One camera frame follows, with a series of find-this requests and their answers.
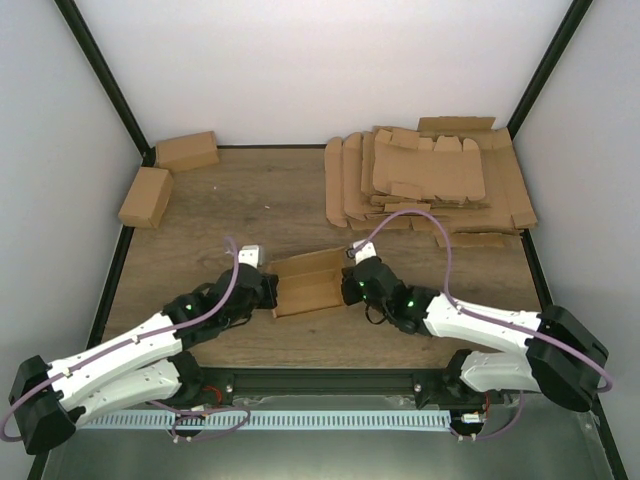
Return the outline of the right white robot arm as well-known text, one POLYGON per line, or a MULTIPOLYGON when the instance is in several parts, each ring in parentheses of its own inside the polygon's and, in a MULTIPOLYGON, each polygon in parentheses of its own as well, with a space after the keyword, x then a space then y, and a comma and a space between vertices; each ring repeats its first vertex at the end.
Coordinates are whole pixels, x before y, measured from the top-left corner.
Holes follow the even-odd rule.
POLYGON ((486 347, 459 352, 449 362, 444 389, 455 402, 468 402, 478 392, 518 390, 541 393, 572 411, 592 407, 608 351, 561 306, 508 311, 449 299, 405 284, 377 256, 343 269, 341 293, 346 304, 364 304, 405 334, 486 347))

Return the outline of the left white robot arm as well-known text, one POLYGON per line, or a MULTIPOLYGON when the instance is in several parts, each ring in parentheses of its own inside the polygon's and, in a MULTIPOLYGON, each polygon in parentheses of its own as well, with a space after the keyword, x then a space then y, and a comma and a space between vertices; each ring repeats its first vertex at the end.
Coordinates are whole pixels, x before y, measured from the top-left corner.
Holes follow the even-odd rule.
POLYGON ((138 403, 196 402, 205 381, 189 348, 245 324, 256 309, 275 308, 278 282, 241 264, 97 347, 51 362, 24 360, 9 403, 26 453, 48 452, 90 421, 138 403))

